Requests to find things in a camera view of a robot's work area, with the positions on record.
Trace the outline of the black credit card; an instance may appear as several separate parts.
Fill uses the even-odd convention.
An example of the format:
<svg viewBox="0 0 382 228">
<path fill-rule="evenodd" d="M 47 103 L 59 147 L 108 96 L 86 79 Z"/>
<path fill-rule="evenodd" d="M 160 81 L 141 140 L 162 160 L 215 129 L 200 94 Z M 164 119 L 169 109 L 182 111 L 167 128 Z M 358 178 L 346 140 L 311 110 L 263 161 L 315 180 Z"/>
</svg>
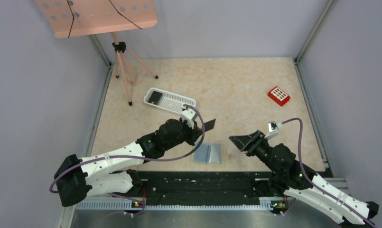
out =
<svg viewBox="0 0 382 228">
<path fill-rule="evenodd" d="M 158 103 L 160 102 L 162 96 L 163 96 L 163 94 L 161 92 L 153 91 L 150 94 L 149 99 L 147 100 L 147 102 L 150 103 L 150 104 L 153 104 L 153 105 L 158 105 Z"/>
<path fill-rule="evenodd" d="M 214 127 L 215 127 L 215 122 L 216 122 L 216 119 L 212 119 L 212 120 L 210 120 L 210 121 L 208 121 L 208 122 L 205 122 L 205 123 L 203 124 L 204 132 L 208 132 L 208 131 L 214 129 Z"/>
</svg>

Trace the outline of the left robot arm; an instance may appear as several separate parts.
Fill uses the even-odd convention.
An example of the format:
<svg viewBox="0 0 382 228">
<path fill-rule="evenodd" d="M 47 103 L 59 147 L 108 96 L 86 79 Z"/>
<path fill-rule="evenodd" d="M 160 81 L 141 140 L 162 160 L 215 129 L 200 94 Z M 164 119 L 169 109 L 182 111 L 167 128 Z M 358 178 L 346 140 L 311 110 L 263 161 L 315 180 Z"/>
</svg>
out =
<svg viewBox="0 0 382 228">
<path fill-rule="evenodd" d="M 119 149 L 93 157 L 67 156 L 54 174 L 50 192 L 58 194 L 61 205 L 70 207 L 93 195 L 120 193 L 137 196 L 142 181 L 130 166 L 146 162 L 164 162 L 166 151 L 187 143 L 194 146 L 205 131 L 215 126 L 215 119 L 190 127 L 186 120 L 169 119 L 156 131 Z"/>
</svg>

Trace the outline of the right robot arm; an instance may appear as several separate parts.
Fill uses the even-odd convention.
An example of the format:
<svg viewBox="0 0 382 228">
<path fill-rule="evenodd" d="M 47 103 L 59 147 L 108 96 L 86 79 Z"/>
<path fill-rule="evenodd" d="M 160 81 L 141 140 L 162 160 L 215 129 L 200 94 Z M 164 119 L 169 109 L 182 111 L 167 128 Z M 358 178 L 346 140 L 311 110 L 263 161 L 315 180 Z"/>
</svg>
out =
<svg viewBox="0 0 382 228">
<path fill-rule="evenodd" d="M 268 190 L 272 195 L 304 202 L 342 228 L 376 227 L 371 219 L 378 213 L 377 203 L 360 201 L 341 191 L 305 165 L 286 145 L 270 145 L 268 137 L 259 130 L 235 142 L 239 143 L 240 151 L 257 157 L 269 168 Z"/>
</svg>

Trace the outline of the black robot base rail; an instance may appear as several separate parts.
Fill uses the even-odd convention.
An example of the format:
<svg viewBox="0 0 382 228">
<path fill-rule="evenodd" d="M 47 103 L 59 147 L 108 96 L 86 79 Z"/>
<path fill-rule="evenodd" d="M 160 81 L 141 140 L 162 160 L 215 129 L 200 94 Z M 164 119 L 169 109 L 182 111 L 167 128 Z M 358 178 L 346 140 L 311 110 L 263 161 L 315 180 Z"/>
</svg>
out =
<svg viewBox="0 0 382 228">
<path fill-rule="evenodd" d="M 269 189 L 270 172 L 139 171 L 141 182 L 127 197 L 148 206 L 259 205 L 265 197 L 283 199 Z"/>
</svg>

